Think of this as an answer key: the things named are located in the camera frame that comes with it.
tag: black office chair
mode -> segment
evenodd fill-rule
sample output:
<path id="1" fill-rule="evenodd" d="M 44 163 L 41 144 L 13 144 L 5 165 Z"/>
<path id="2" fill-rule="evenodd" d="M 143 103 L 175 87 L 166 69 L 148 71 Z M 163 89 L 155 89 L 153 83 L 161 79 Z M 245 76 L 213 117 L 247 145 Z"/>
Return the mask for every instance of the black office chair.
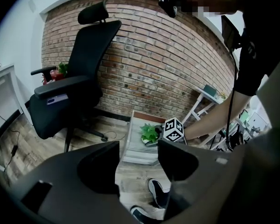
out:
<path id="1" fill-rule="evenodd" d="M 106 22 L 109 14 L 105 1 L 82 10 L 78 22 L 93 24 L 79 30 L 68 64 L 68 73 L 63 80 L 55 81 L 35 89 L 30 98 L 30 114 L 39 137 L 53 137 L 62 128 L 68 128 L 64 152 L 68 152 L 75 128 L 82 129 L 107 141 L 102 133 L 90 129 L 89 117 L 93 107 L 99 103 L 103 93 L 97 83 L 100 61 L 112 39 L 121 27 L 121 21 Z M 31 72 L 43 73 L 47 81 L 52 80 L 50 71 L 56 66 Z M 48 105 L 47 99 L 67 94 L 68 99 Z"/>

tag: chair armrest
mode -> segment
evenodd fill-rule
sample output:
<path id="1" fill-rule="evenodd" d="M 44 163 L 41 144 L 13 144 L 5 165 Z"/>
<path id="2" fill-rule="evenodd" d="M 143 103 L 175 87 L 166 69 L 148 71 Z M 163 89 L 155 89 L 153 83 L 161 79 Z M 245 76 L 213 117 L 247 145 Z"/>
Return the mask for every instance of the chair armrest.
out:
<path id="1" fill-rule="evenodd" d="M 45 76 L 46 81 L 49 82 L 50 80 L 52 80 L 52 76 L 50 74 L 51 70 L 56 70 L 56 69 L 57 69 L 56 66 L 49 66 L 49 67 L 41 68 L 39 70 L 34 70 L 31 72 L 31 75 L 34 76 L 36 74 L 42 73 L 43 76 Z"/>
<path id="2" fill-rule="evenodd" d="M 34 90 L 34 94 L 38 99 L 51 98 L 78 89 L 90 82 L 87 76 L 70 77 L 38 87 Z"/>

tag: black and white cube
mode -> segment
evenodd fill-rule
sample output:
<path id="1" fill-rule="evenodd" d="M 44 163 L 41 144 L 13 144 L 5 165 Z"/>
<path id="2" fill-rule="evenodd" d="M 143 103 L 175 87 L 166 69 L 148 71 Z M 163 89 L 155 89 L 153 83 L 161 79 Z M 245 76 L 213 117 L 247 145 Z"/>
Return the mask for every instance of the black and white cube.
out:
<path id="1" fill-rule="evenodd" d="M 183 137 L 183 126 L 177 118 L 165 121 L 163 137 L 172 142 L 176 142 Z"/>

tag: headrest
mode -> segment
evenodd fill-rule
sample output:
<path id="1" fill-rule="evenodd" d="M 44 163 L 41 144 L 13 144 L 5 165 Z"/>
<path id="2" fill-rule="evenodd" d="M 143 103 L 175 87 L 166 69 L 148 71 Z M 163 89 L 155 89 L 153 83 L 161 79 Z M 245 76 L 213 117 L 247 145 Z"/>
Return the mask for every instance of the headrest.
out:
<path id="1" fill-rule="evenodd" d="M 101 21 L 109 17 L 106 9 L 106 0 L 97 3 L 91 7 L 83 9 L 78 16 L 78 22 L 81 25 L 91 24 L 96 21 Z"/>

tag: person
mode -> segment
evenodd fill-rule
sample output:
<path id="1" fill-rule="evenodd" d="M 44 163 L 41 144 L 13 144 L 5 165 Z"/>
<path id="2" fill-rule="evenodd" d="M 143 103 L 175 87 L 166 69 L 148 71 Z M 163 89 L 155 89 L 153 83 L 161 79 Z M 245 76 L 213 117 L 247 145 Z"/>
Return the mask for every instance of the person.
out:
<path id="1" fill-rule="evenodd" d="M 248 41 L 242 44 L 239 60 L 239 73 L 235 82 L 234 97 L 231 109 L 231 121 L 239 115 L 256 94 L 265 74 L 271 75 L 280 61 L 280 0 L 179 0 L 182 10 L 193 10 L 193 7 L 203 7 L 208 12 L 216 14 L 233 14 L 243 12 L 245 29 L 243 36 Z M 226 126 L 228 120 L 231 95 L 201 120 L 184 130 L 186 140 L 191 140 L 208 133 L 214 133 Z M 162 191 L 157 181 L 152 181 L 154 200 L 159 208 L 168 200 L 168 194 Z M 142 223 L 159 223 L 141 207 L 134 206 L 131 214 Z"/>

